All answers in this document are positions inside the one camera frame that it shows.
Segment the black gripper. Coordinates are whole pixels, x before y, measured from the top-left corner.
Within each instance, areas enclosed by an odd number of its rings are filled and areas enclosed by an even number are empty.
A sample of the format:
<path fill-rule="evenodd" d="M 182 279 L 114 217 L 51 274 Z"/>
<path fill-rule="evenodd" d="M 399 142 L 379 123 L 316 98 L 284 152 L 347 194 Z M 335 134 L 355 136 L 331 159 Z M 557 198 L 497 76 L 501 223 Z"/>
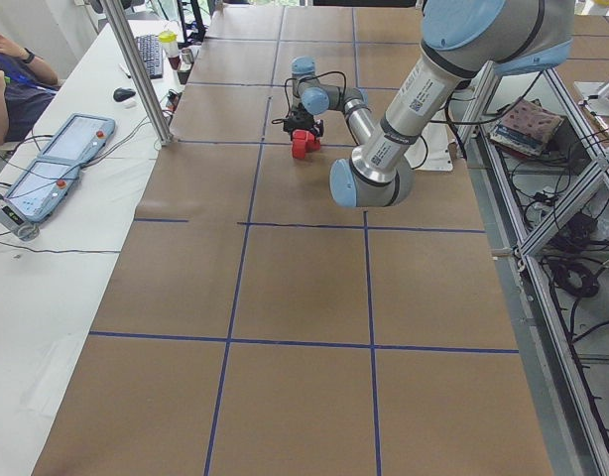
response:
<path fill-rule="evenodd" d="M 284 119 L 283 131 L 293 136 L 297 130 L 310 132 L 315 137 L 322 137 L 324 134 L 323 121 L 315 119 L 308 112 L 291 112 Z"/>

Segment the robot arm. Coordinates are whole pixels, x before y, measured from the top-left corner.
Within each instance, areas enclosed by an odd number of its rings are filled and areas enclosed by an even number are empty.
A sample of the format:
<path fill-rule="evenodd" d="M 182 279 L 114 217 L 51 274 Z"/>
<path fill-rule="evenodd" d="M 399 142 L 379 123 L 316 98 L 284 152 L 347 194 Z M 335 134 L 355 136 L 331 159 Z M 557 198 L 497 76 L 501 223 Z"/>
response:
<path fill-rule="evenodd" d="M 413 186 L 408 148 L 454 90 L 487 62 L 499 76 L 561 64 L 570 52 L 573 15 L 571 1 L 426 2 L 420 59 L 379 121 L 360 90 L 323 84 L 313 58 L 296 58 L 288 81 L 293 103 L 281 121 L 292 154 L 301 159 L 318 149 L 320 114 L 339 111 L 358 145 L 331 167 L 334 201 L 344 207 L 396 205 Z"/>

